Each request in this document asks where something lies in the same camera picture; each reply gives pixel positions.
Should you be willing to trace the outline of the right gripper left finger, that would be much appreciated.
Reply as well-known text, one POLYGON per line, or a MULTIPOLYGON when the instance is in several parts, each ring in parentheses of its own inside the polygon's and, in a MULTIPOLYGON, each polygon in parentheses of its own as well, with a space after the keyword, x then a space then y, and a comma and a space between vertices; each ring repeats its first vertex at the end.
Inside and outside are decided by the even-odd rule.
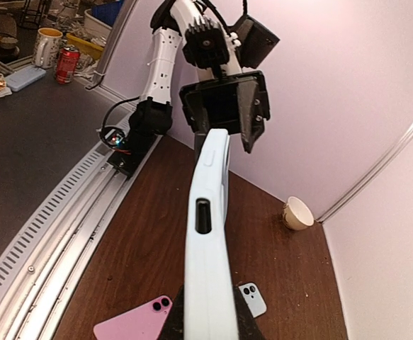
POLYGON ((160 340, 183 340, 184 338, 184 285, 179 288, 179 291, 173 301, 171 310, 166 318, 159 335, 160 340))

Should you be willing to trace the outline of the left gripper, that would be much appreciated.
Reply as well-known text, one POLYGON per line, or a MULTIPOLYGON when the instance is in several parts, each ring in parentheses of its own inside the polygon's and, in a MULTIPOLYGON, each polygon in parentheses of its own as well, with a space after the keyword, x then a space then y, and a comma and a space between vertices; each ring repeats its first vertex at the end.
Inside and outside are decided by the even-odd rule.
POLYGON ((179 97, 195 134, 196 159, 212 128, 240 134, 244 151, 250 154, 264 133, 264 122, 271 117, 266 80, 259 70, 185 85, 179 97))

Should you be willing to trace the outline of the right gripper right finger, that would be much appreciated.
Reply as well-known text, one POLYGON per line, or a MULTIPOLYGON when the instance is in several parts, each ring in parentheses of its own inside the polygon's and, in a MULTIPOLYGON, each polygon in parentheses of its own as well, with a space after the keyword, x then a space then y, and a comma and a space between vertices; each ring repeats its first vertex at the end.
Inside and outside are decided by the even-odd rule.
POLYGON ((241 291, 237 286, 233 287, 234 305, 237 313, 239 340, 264 340, 251 311, 246 304, 241 291))

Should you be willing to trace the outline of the blue-cased phone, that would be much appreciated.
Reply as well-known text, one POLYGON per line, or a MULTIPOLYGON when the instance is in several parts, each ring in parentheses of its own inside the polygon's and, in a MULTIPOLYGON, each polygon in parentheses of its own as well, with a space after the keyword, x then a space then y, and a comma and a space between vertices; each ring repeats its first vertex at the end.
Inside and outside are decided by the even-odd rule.
POLYGON ((266 302, 258 288, 258 286, 253 283, 245 283, 238 286, 244 301, 246 302, 253 318, 260 317, 267 311, 266 302))
POLYGON ((183 337, 238 339, 227 253, 230 136, 212 129, 193 172, 186 228, 183 337))

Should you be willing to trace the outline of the pink magenta phone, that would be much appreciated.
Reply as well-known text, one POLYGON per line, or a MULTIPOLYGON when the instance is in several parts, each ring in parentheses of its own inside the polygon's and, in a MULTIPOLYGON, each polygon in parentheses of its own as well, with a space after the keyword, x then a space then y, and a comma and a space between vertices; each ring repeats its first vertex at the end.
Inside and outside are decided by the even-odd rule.
POLYGON ((157 339, 172 308, 161 295, 94 326, 96 339, 157 339))

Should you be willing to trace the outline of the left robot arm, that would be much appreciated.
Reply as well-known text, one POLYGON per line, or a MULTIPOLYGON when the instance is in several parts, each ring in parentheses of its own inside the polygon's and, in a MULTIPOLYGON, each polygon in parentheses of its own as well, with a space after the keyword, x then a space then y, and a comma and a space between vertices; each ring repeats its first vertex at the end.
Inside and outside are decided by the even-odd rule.
POLYGON ((227 25, 210 1, 164 1, 154 13, 149 76, 129 119, 128 142, 166 134, 173 123, 171 80, 178 52, 196 68, 196 83, 179 91, 183 114, 200 149, 212 129, 238 134, 246 153, 263 135, 270 103, 259 65, 279 37, 248 13, 227 25))

